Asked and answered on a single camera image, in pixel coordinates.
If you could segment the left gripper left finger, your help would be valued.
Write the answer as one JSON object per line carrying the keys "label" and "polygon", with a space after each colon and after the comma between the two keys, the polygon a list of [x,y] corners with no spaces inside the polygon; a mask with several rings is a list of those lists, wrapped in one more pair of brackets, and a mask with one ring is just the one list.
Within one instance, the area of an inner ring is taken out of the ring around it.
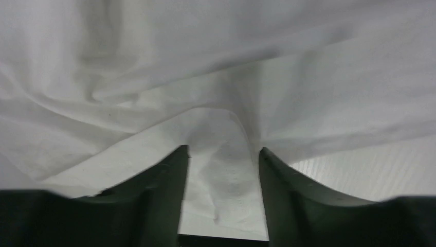
{"label": "left gripper left finger", "polygon": [[1,191],[1,246],[178,246],[189,164],[182,145],[95,196]]}

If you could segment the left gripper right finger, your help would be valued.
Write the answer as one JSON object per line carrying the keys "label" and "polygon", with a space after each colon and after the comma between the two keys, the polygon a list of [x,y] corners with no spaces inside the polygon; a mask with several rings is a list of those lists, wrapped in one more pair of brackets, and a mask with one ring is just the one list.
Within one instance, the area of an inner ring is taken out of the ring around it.
{"label": "left gripper right finger", "polygon": [[267,148],[259,152],[259,178],[270,246],[435,246],[435,197],[350,196]]}

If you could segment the white t shirt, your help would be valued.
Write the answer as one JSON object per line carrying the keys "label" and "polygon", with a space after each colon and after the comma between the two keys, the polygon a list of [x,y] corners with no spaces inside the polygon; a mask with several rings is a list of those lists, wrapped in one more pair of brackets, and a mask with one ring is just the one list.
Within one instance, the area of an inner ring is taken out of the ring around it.
{"label": "white t shirt", "polygon": [[435,1],[1,1],[1,188],[93,195],[180,145],[185,234],[267,238],[262,147],[435,195]]}

